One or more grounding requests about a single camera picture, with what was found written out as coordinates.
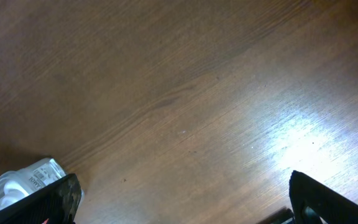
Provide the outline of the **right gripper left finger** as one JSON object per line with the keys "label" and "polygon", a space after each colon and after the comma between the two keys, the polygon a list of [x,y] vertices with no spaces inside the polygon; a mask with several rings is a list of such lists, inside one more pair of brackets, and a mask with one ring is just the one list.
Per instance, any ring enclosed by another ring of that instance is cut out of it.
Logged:
{"label": "right gripper left finger", "polygon": [[0,210],[0,224],[74,224],[80,200],[80,182],[68,174]]}

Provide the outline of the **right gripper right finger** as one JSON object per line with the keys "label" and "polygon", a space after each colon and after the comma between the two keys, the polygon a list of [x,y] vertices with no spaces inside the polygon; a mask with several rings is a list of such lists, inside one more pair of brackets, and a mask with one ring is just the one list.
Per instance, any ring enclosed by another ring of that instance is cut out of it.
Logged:
{"label": "right gripper right finger", "polygon": [[295,223],[358,224],[358,205],[308,175],[294,170],[289,196]]}

